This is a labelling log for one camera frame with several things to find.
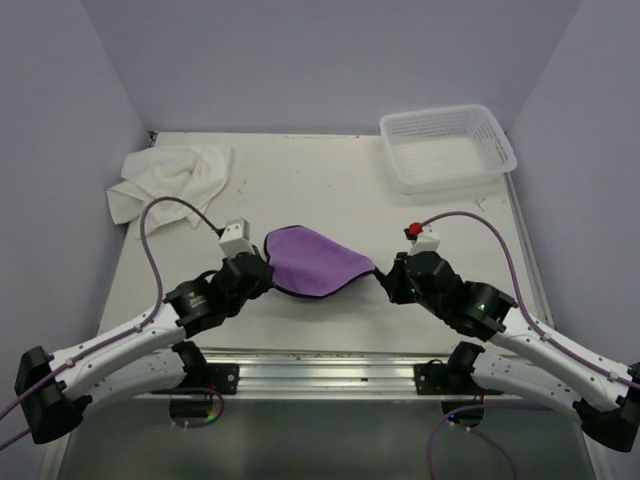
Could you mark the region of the purple microfiber towel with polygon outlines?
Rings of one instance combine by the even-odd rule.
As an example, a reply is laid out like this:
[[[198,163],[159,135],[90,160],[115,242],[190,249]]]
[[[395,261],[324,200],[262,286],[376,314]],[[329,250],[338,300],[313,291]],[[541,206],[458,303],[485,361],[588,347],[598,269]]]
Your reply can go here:
[[[324,299],[379,271],[373,261],[302,225],[269,232],[263,244],[274,287],[289,296]]]

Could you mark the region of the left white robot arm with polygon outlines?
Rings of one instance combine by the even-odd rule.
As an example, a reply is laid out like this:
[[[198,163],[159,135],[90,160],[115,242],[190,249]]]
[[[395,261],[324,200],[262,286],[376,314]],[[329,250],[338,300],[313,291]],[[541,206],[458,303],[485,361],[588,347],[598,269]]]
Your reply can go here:
[[[37,444],[77,428],[90,411],[151,392],[220,394],[192,337],[239,314],[273,286],[273,267],[257,249],[179,284],[133,320],[79,345],[25,352],[15,381],[27,433]]]

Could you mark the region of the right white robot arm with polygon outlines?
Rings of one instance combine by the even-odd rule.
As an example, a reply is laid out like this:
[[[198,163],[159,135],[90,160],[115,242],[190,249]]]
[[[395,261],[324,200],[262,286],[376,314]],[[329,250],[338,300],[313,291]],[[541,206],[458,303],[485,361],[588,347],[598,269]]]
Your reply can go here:
[[[576,420],[601,445],[628,453],[639,431],[638,365],[594,354],[538,320],[501,290],[463,280],[434,251],[397,254],[376,279],[393,304],[418,304],[465,336],[445,379],[457,392],[500,391]]]

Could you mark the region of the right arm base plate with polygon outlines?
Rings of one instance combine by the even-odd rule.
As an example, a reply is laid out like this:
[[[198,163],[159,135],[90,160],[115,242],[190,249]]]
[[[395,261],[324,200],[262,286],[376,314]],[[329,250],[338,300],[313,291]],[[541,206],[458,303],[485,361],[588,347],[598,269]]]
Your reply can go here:
[[[422,396],[503,395],[502,391],[479,387],[469,376],[455,373],[439,359],[414,364],[413,381],[416,393]]]

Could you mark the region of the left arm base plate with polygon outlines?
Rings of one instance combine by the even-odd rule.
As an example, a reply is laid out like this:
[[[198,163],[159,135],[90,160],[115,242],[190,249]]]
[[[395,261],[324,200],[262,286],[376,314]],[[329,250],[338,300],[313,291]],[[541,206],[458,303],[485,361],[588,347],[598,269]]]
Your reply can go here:
[[[222,395],[235,395],[240,380],[240,366],[236,363],[208,363],[194,373],[188,373],[177,387],[152,390],[154,394],[214,390]]]

